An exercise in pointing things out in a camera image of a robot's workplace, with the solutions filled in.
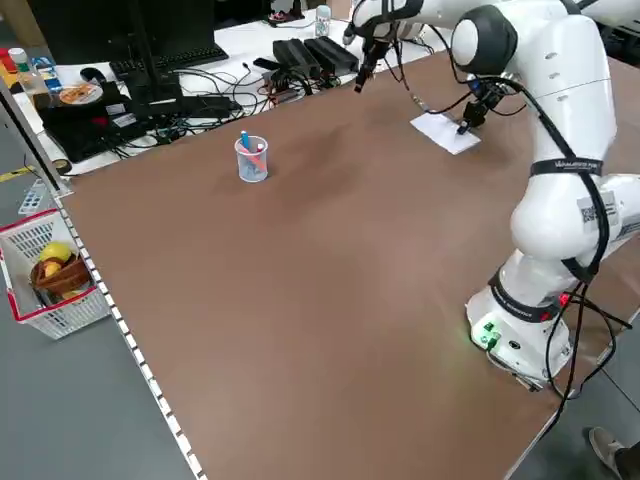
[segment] black monitor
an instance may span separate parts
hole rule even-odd
[[[29,4],[58,64],[140,58],[128,0]],[[252,21],[269,8],[269,0],[140,0],[153,56],[213,47],[216,26]]]

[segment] computer mouse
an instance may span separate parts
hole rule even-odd
[[[97,68],[93,67],[86,67],[80,70],[80,76],[85,82],[94,83],[96,85],[106,83],[107,81],[104,74]]]

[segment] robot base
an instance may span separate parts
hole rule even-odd
[[[537,390],[545,387],[549,380],[545,351],[555,319],[542,323],[520,320],[498,305],[489,287],[471,297],[467,304],[467,318],[473,343],[490,351],[491,358],[501,368],[515,374],[527,387]],[[553,377],[572,353],[569,329],[564,320],[560,320],[549,350]]]

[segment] yellow fruit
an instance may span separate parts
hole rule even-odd
[[[50,277],[54,273],[58,273],[62,267],[57,262],[47,262],[44,264],[44,278]]]
[[[61,260],[62,263],[66,263],[69,257],[71,257],[71,253],[71,249],[64,243],[51,242],[40,252],[40,260],[44,262],[50,258],[57,258]]]
[[[82,290],[71,290],[70,292],[65,292],[61,295],[63,300],[69,300],[70,298],[75,297],[76,295],[80,295]]]

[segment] gray floor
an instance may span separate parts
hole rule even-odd
[[[21,166],[6,137],[0,129],[0,172]],[[0,183],[0,225],[18,218],[32,183],[29,176]],[[607,372],[571,402],[513,479],[614,478],[583,433],[602,425],[623,442],[640,440],[639,347],[640,328],[622,336]],[[0,478],[193,479],[112,320],[50,342],[16,325],[0,293],[0,365]]]

